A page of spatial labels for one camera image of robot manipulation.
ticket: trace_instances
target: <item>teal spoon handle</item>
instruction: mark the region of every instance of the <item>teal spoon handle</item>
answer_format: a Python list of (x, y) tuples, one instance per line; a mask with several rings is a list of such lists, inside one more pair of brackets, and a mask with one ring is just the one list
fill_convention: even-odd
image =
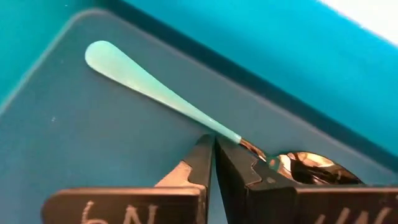
[(92, 69), (104, 76), (171, 107), (237, 144), (241, 142), (240, 135), (178, 96), (113, 44), (102, 40), (92, 43), (86, 50), (85, 59)]

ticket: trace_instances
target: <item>teal container wall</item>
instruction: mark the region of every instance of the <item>teal container wall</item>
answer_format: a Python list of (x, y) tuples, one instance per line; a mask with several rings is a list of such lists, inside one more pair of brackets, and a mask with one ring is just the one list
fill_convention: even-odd
[(0, 102), (72, 15), (102, 5), (98, 0), (0, 0)]
[(398, 50), (315, 0), (125, 0), (398, 155)]

